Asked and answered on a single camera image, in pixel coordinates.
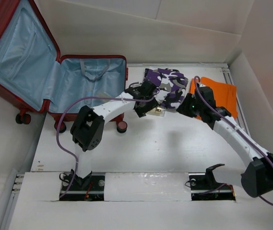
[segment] orange cloth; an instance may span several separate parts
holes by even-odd
[[[209,78],[202,77],[201,83],[205,86],[209,86],[214,93],[214,99],[216,101],[216,106],[225,107],[231,115],[237,118],[237,87],[234,85],[229,85],[225,83],[215,82]],[[194,79],[190,85],[190,93],[195,92]]]

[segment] red suitcase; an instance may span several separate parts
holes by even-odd
[[[63,110],[76,99],[118,96],[128,77],[126,63],[120,55],[61,57],[34,0],[0,0],[0,96],[20,109],[17,123],[30,122],[26,112],[47,111],[56,127]],[[85,104],[101,103],[80,103],[64,121],[73,121]],[[122,119],[120,115],[114,120],[118,124]]]

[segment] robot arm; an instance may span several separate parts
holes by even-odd
[[[261,196],[273,190],[273,169],[267,160],[255,149],[262,151],[273,163],[273,153],[257,144],[244,130],[239,127],[224,107],[216,107],[213,91],[210,87],[199,87],[203,98],[195,94],[186,96],[177,111],[185,116],[200,116],[202,121],[225,139],[244,162],[246,170],[231,169],[223,164],[217,164],[206,170],[207,182],[212,188],[217,182],[238,185],[244,188],[251,197]],[[203,99],[225,119],[212,111]]]
[[[104,124],[108,121],[128,110],[134,110],[139,117],[142,117],[148,111],[157,107],[158,102],[153,98],[155,90],[156,86],[145,80],[140,86],[126,89],[118,97],[119,100],[110,101],[93,108],[88,106],[82,107],[71,128],[73,141],[79,144],[83,151],[94,149],[100,143]],[[267,160],[255,150],[252,144],[257,145],[272,162],[273,154],[252,140],[224,107],[216,107],[211,88],[205,86],[199,87],[199,90],[205,101],[224,116],[228,122],[209,109],[208,105],[203,102],[198,94],[188,93],[177,111],[189,117],[199,115],[203,122],[207,123],[212,130],[230,144],[243,160],[246,167],[246,170],[242,172],[227,168],[223,164],[211,166],[206,169],[207,183],[212,189],[220,185],[218,182],[238,185],[243,187],[251,197],[258,197],[273,190],[273,169]],[[120,98],[139,101],[123,101]]]
[[[101,141],[104,125],[118,115],[134,110],[139,117],[156,108],[159,104],[154,98],[156,86],[148,80],[141,85],[129,87],[117,98],[105,104],[89,108],[83,106],[70,133],[72,140],[85,152],[93,150]]]

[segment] purple camouflage clothing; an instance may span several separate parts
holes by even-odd
[[[166,109],[177,109],[184,99],[189,80],[176,69],[145,69],[145,79],[160,90],[156,100]]]

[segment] red wheel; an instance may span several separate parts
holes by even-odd
[[[55,130],[58,130],[58,125],[59,125],[59,123],[55,122],[55,124],[54,124]],[[59,133],[64,133],[66,131],[66,129],[67,129],[67,127],[66,127],[65,123],[62,122],[60,125]]]
[[[29,114],[24,114],[22,117],[22,123],[25,125],[28,125],[31,123],[31,115]]]
[[[127,131],[127,128],[128,128],[127,122],[125,122],[125,121],[118,122],[118,124],[117,124],[117,131],[119,133],[125,133]]]

